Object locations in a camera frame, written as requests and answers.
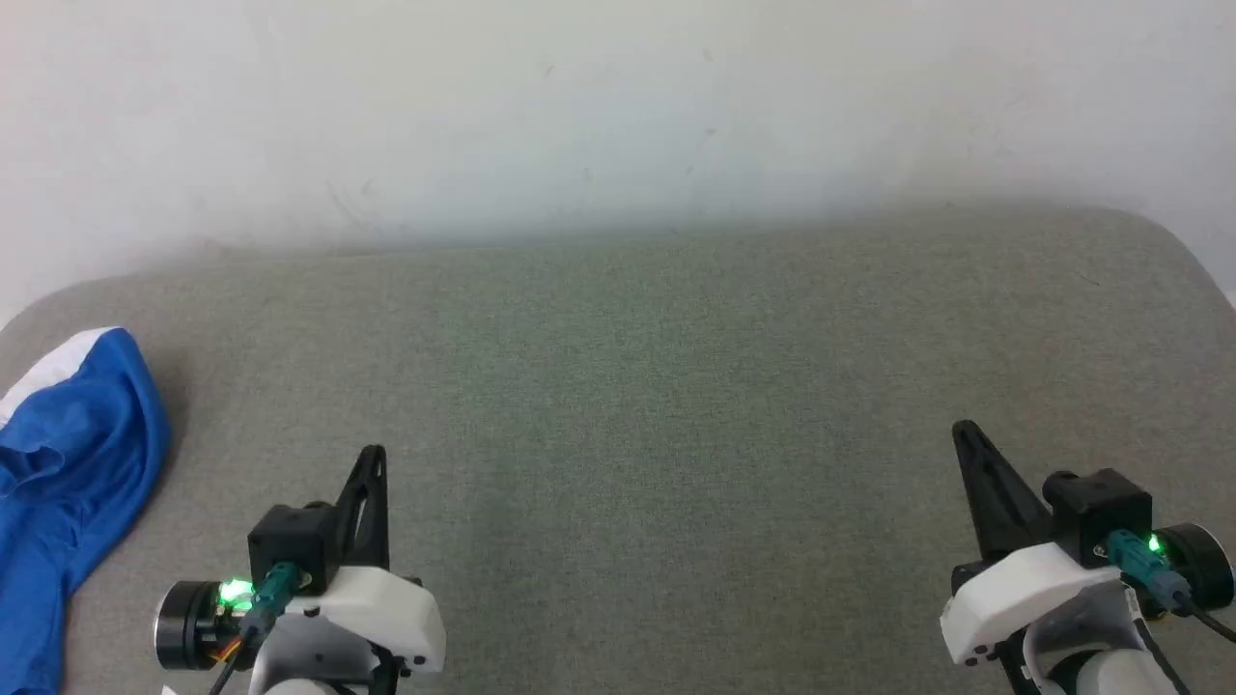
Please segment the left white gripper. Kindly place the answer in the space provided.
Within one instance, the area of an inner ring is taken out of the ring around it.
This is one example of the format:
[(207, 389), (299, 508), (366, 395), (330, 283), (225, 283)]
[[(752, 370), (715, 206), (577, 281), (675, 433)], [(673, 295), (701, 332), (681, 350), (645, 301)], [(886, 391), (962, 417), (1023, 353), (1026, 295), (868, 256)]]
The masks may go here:
[[(436, 599), (391, 568), (387, 450), (358, 453), (335, 503), (344, 566), (320, 597), (290, 599), (266, 636), (239, 650), (251, 676), (397, 676), (444, 669)], [(256, 586), (231, 578), (177, 582), (154, 615), (154, 658), (167, 670), (210, 670), (241, 636)]]

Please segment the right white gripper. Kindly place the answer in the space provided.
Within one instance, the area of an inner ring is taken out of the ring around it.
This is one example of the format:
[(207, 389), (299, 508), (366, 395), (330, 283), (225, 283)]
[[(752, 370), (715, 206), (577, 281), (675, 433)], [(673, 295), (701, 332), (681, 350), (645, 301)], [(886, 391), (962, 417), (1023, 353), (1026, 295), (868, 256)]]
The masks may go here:
[(1189, 617), (1226, 639), (1234, 563), (1193, 523), (1119, 529), (1086, 569), (1051, 540), (1051, 511), (975, 422), (952, 425), (980, 561), (941, 611), (950, 659), (1007, 668), (1166, 668), (1149, 625)]

